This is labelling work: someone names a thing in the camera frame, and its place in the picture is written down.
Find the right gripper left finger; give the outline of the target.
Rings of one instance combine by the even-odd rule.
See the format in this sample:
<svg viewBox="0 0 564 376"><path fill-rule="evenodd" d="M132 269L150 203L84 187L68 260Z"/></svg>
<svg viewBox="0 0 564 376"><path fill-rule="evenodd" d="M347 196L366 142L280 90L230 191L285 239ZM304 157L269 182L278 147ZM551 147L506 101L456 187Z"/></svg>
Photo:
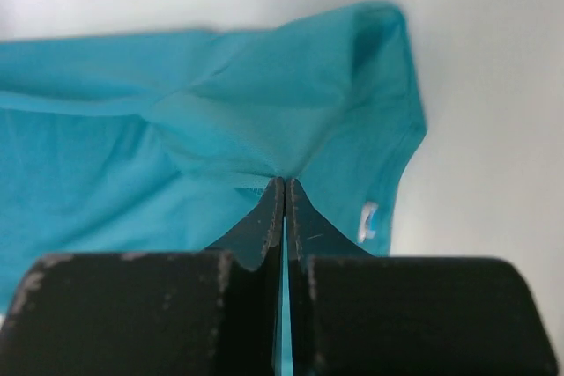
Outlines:
<svg viewBox="0 0 564 376"><path fill-rule="evenodd" d="M49 254L1 328L4 375L276 375L285 183L199 252Z"/></svg>

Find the teal t shirt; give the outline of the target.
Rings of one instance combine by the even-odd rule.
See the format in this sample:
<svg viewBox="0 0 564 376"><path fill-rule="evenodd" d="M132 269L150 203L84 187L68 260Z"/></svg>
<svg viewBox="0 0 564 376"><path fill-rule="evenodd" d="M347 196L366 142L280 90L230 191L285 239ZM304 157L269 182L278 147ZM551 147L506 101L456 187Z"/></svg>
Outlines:
<svg viewBox="0 0 564 376"><path fill-rule="evenodd" d="M271 30L5 41L4 321L41 257L199 252L280 178L278 373L294 373L287 181L350 241L386 257L398 183L426 131L393 4Z"/></svg>

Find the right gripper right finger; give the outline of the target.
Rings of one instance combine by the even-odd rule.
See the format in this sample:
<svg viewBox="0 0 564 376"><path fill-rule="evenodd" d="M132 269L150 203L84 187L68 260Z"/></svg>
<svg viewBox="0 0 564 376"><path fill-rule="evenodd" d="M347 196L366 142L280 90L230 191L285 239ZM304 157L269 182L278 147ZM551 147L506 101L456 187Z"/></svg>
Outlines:
<svg viewBox="0 0 564 376"><path fill-rule="evenodd" d="M528 284L491 257L376 257L286 183L297 375L556 375Z"/></svg>

